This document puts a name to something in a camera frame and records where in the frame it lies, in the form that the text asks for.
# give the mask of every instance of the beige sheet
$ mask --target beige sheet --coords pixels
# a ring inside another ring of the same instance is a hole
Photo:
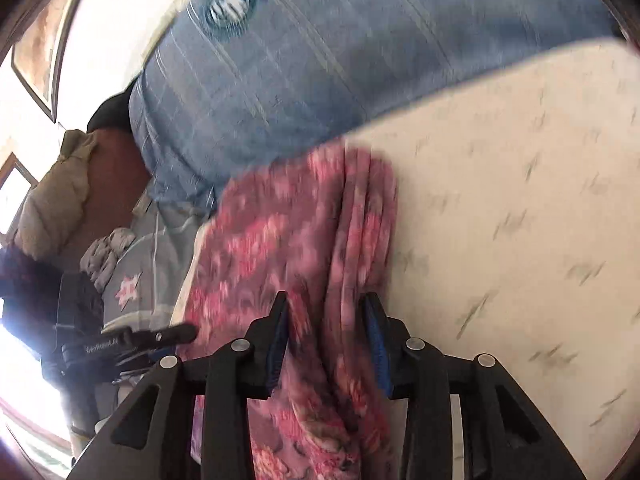
[[[494,354],[589,479],[640,429],[639,107],[640,61],[610,40],[351,137],[399,178],[388,313],[443,352]]]

